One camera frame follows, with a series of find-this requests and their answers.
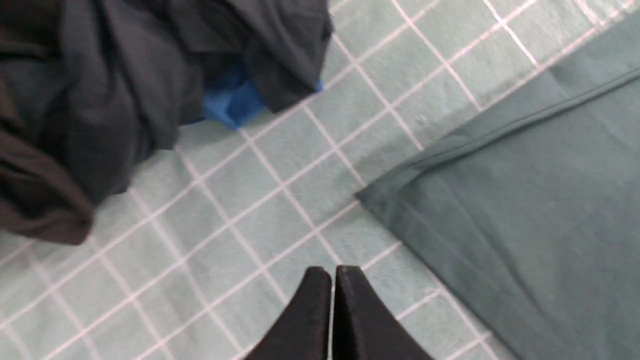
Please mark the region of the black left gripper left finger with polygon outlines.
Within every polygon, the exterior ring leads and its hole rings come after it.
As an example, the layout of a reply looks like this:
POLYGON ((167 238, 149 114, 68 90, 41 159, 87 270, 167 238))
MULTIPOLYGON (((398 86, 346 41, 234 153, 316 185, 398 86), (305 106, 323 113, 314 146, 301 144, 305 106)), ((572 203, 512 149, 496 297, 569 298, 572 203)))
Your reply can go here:
POLYGON ((247 360, 326 360, 332 278, 319 266, 304 272, 290 302, 247 360))

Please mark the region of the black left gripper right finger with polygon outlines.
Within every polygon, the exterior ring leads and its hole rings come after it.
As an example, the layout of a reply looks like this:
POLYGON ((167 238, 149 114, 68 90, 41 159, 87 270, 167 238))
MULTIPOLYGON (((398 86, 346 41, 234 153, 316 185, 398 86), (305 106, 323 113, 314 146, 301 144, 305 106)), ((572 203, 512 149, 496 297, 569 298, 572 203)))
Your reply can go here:
POLYGON ((334 360, 431 360, 384 305, 358 266, 336 267, 334 360))

